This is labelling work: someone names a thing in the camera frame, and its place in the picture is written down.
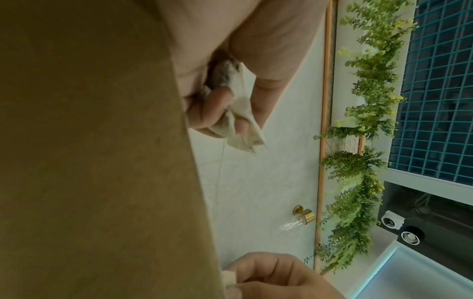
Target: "hand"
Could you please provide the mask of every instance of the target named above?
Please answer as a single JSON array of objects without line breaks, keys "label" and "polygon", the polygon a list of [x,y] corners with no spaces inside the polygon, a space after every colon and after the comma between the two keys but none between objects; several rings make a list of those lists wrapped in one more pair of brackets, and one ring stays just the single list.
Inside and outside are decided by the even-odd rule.
[{"label": "hand", "polygon": [[[212,54],[223,50],[257,78],[251,95],[262,128],[306,56],[327,0],[157,0],[169,33],[171,60],[189,127],[214,125],[232,102],[227,88],[196,100]],[[236,132],[245,130],[236,124]]]},{"label": "hand", "polygon": [[250,253],[227,271],[236,273],[236,289],[226,290],[227,299],[344,299],[322,276],[296,257]]}]

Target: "artificial foliage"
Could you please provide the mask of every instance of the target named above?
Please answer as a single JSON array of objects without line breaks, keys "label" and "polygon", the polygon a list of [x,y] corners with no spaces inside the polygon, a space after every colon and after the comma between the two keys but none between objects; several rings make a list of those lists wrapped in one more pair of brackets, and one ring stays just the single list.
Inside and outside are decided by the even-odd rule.
[{"label": "artificial foliage", "polygon": [[[412,20],[404,20],[398,13],[406,5],[412,4],[409,0],[356,0],[348,6],[348,16],[341,24],[361,28],[364,35],[358,42],[370,47],[345,64],[358,77],[352,94],[363,97],[365,103],[346,109],[345,115],[355,127],[330,128],[315,139],[364,136],[369,140],[380,133],[393,135],[395,121],[387,116],[394,116],[395,105],[403,100],[394,96],[393,83],[399,80],[395,68],[405,43],[403,36],[416,28]],[[331,219],[337,222],[328,241],[314,253],[328,265],[327,269],[346,268],[356,255],[368,253],[370,231],[377,222],[374,209],[384,190],[375,171],[377,167],[387,166],[381,155],[376,149],[365,147],[362,155],[337,152],[321,162],[331,171],[329,178],[341,185],[340,193],[334,203],[326,206],[324,219],[318,224],[324,225]]]}]

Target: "vine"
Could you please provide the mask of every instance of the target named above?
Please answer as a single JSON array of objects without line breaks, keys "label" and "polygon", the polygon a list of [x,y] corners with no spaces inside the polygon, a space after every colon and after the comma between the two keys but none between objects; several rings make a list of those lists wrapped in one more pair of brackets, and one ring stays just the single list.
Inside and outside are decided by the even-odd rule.
[{"label": "vine", "polygon": [[[362,29],[364,35],[357,41],[370,47],[345,64],[356,69],[358,81],[354,83],[352,94],[363,97],[365,103],[346,109],[345,116],[355,127],[332,127],[314,139],[365,136],[372,140],[380,133],[394,134],[396,123],[386,116],[394,116],[395,105],[404,100],[393,95],[392,83],[399,80],[395,68],[405,44],[403,36],[416,28],[412,20],[404,20],[398,13],[407,5],[412,3],[409,0],[355,0],[348,6],[350,15],[345,16],[341,24]],[[345,52],[347,49],[342,49],[338,54]],[[321,224],[330,219],[336,219],[338,223],[328,242],[321,244],[314,253],[333,271],[350,266],[356,255],[368,253],[370,231],[377,222],[373,211],[384,190],[373,169],[387,166],[381,155],[382,152],[365,147],[362,155],[337,152],[321,162],[331,170],[329,178],[342,185],[335,202],[327,205]]]}]

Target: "brown cardboard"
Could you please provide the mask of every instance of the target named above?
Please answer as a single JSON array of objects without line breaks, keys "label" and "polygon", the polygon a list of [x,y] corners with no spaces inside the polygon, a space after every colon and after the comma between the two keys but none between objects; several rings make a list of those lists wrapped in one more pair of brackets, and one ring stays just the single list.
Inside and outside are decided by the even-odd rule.
[{"label": "brown cardboard", "polygon": [[0,298],[222,298],[151,9],[0,4]]}]

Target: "blue grid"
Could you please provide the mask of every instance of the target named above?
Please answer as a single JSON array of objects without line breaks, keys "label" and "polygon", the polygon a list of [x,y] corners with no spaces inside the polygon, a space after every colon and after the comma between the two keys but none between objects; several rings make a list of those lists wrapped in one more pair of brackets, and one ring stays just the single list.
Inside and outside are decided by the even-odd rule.
[{"label": "blue grid", "polygon": [[419,0],[390,167],[473,186],[473,0]]}]

